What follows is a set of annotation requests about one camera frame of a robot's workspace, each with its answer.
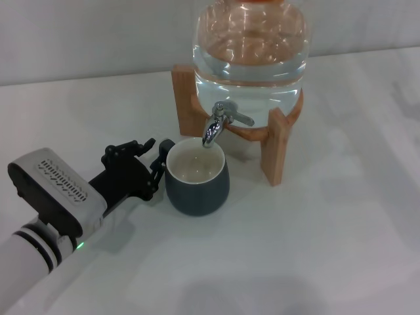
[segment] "white table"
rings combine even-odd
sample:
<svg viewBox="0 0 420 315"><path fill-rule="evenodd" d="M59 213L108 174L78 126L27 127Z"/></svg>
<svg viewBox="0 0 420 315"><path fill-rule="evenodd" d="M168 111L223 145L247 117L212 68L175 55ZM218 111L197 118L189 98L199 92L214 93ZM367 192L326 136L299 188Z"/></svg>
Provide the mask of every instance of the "white table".
<svg viewBox="0 0 420 315"><path fill-rule="evenodd" d="M420 48L311 58L281 186L258 144L225 132L220 211L185 217L163 189L129 199L113 234L9 313L420 313L419 86ZM0 135L1 241L35 216L7 175L13 159L48 146L90 180L109 144L182 138L168 72L2 87Z"/></svg>

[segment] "mug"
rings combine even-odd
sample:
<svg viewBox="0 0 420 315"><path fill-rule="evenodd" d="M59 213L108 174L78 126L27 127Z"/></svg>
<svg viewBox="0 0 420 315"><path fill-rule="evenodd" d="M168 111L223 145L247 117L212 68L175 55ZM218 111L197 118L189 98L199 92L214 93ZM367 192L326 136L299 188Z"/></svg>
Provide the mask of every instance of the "mug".
<svg viewBox="0 0 420 315"><path fill-rule="evenodd" d="M215 212L230 188L222 148L216 143L204 148L201 138L180 141L168 153L165 184L169 200L181 213L202 217Z"/></svg>

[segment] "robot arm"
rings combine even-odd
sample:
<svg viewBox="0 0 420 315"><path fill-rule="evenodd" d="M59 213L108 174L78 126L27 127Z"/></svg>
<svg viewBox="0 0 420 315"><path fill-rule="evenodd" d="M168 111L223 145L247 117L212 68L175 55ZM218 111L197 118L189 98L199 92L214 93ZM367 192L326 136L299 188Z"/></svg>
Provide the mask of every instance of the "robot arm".
<svg viewBox="0 0 420 315"><path fill-rule="evenodd" d="M155 143L109 146L105 171L89 183L50 149L40 149L9 164L9 175L38 219L24 225L0 247L0 314L51 273L127 197L152 199L158 190L169 150L164 140L149 173L136 158Z"/></svg>

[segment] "mug rim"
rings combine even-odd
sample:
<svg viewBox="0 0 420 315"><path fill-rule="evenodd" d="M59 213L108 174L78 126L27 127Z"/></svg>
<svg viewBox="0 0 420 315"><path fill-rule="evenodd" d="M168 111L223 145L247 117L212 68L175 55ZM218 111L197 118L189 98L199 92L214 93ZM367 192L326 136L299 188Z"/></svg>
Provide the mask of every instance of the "mug rim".
<svg viewBox="0 0 420 315"><path fill-rule="evenodd" d="M207 183L207 182L211 182L212 180L214 180L216 177L218 177L218 176L222 173L222 171L223 171L223 169L224 169L224 165L226 164L226 157L225 157L225 155L224 155L224 152L223 152L222 148L221 148L221 147L220 147L217 143L214 143L212 148L217 149L217 150L220 152L221 156L222 156L222 165L221 165L221 167L220 167L219 171L217 172L217 174L216 174L215 176L213 176L213 177L212 177L212 178L210 178L210 179L204 180L204 181L202 181L202 182L187 182L187 181L182 180L181 178L179 178L179 177L175 176L175 175L172 173L171 169L169 168L169 161L171 160L171 154L174 152L174 151L173 151L173 149L174 149L176 146L181 145L181 144L184 144L184 143L186 143L186 142L197 142L197 141L199 141L199 144L200 144L200 145L202 145L202 139L201 139L201 138L198 138L198 137L194 137L194 138L187 138L187 139L181 140L180 142L176 143L176 144L175 144L175 145L174 145L174 146L173 146L173 147L169 150L169 153L168 153L168 155L167 155L167 157L166 157L166 170L168 170L169 174L171 174L171 176L172 176L174 179L176 179L176 180L178 180L178 181L180 181L180 182L182 182L182 183L184 183L184 184L188 184L188 185L201 185L201 184L205 184L205 183Z"/></svg>

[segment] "wooden leg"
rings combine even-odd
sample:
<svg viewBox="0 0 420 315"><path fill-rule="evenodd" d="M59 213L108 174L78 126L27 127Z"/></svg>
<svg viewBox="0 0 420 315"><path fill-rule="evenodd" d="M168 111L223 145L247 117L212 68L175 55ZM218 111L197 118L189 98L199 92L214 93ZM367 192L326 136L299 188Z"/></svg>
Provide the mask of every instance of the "wooden leg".
<svg viewBox="0 0 420 315"><path fill-rule="evenodd" d="M261 169L272 186L282 182L290 126L279 108L268 115L268 138L261 141Z"/></svg>
<svg viewBox="0 0 420 315"><path fill-rule="evenodd" d="M176 65L172 70L172 83L180 134L189 137L202 137L206 117L195 113L191 103L191 96L196 95L194 69L190 66Z"/></svg>

